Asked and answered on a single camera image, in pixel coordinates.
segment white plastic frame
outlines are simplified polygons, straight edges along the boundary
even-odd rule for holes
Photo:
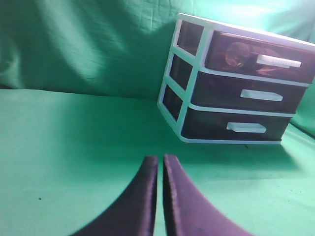
[[[196,56],[190,54],[189,52],[185,51],[184,49],[180,48],[177,45],[179,32],[180,32],[183,20],[204,27]],[[287,84],[287,85],[302,86],[302,87],[309,86],[309,84],[307,83],[285,81],[285,80],[279,80],[279,79],[250,76],[250,75],[242,75],[242,74],[235,74],[235,73],[230,73],[230,72],[221,72],[221,71],[215,71],[215,70],[205,68],[204,66],[205,58],[208,53],[208,48],[211,43],[213,32],[215,30],[243,35],[243,36],[252,37],[252,38],[260,38],[262,40],[276,43],[276,44],[289,43],[291,47],[315,52],[315,45],[312,43],[304,42],[301,40],[297,40],[297,39],[293,39],[293,38],[289,38],[289,37],[285,37],[285,36],[281,36],[281,35],[277,35],[277,34],[273,34],[269,32],[263,32],[263,31],[259,31],[255,29],[234,26],[231,24],[220,23],[220,22],[216,22],[216,21],[212,21],[208,19],[203,19],[200,17],[194,17],[194,16],[179,13],[178,20],[175,26],[175,31],[172,38],[170,53],[169,53],[167,64],[166,64],[163,82],[162,82],[161,90],[158,97],[158,102],[157,102],[158,108],[160,109],[167,123],[172,127],[176,135],[179,137],[179,139],[184,142],[213,143],[213,144],[279,144],[280,143],[279,141],[187,139],[181,135],[188,107],[194,110],[198,110],[198,111],[209,111],[209,112],[225,112],[225,113],[238,113],[238,114],[249,114],[249,115],[260,115],[260,116],[277,116],[277,117],[289,117],[289,118],[294,116],[294,114],[258,112],[258,111],[235,110],[235,109],[225,109],[225,108],[211,108],[211,107],[200,107],[200,106],[193,105],[191,104],[190,100],[191,100],[191,96],[192,96],[193,89],[195,86],[198,71],[202,71],[204,73],[214,74],[214,75],[266,81],[266,82],[278,83],[278,84]],[[189,77],[186,90],[180,87],[169,76],[174,54],[176,54],[181,59],[183,59],[184,61],[192,65],[192,71]],[[167,108],[163,104],[163,97],[164,97],[166,85],[168,85],[183,101],[177,121],[173,118],[173,116],[170,114],[170,112],[167,110]]]

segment green cloth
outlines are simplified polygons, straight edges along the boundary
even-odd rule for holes
[[[314,9],[313,0],[0,0],[0,88],[17,89],[0,90],[0,235],[70,234],[119,196],[145,155],[164,153],[253,234],[313,235],[314,139],[289,125],[280,146],[186,144],[156,99],[178,12],[315,43]],[[292,119],[313,135],[314,98],[312,85]]]
[[[314,10],[313,0],[0,0],[0,86],[156,100],[178,12],[315,42]],[[315,135],[314,89],[293,122]]]
[[[186,144],[150,100],[20,89],[0,90],[0,101],[2,236],[69,235],[119,196],[145,155],[164,153],[253,234],[314,233],[315,141],[292,125],[282,145]]]

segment white drawer handle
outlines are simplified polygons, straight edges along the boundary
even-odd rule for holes
[[[266,128],[258,123],[227,123],[226,129],[237,133],[266,133]]]
[[[300,61],[296,61],[296,60],[276,58],[276,57],[261,55],[261,54],[258,55],[257,63],[263,64],[263,65],[273,65],[273,66],[278,66],[278,67],[283,67],[283,68],[290,68],[290,66],[299,68],[301,67],[301,64],[302,64]]]
[[[248,89],[242,90],[241,97],[259,99],[259,100],[276,101],[276,102],[281,102],[283,99],[281,95],[276,94],[274,92],[263,92],[263,91],[248,90]]]

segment dark drawer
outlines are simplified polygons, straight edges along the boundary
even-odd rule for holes
[[[173,78],[184,90],[186,90],[189,77],[192,71],[192,65],[174,55],[170,70],[170,77]]]
[[[225,77],[199,72],[191,103],[278,113],[295,113],[306,87]]]
[[[198,50],[202,32],[202,26],[187,21],[182,21],[177,45],[195,56]]]
[[[259,39],[215,31],[205,67],[238,74],[312,83],[315,54]]]
[[[196,111],[188,108],[182,136],[188,139],[281,141],[290,118]]]
[[[172,117],[177,120],[182,108],[183,101],[168,85],[165,87],[163,104],[170,112]]]

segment black curved piece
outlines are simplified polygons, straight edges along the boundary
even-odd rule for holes
[[[251,236],[194,186],[177,157],[164,156],[163,208],[168,236]]]
[[[158,158],[145,157],[118,199],[73,236],[152,236],[157,206]]]

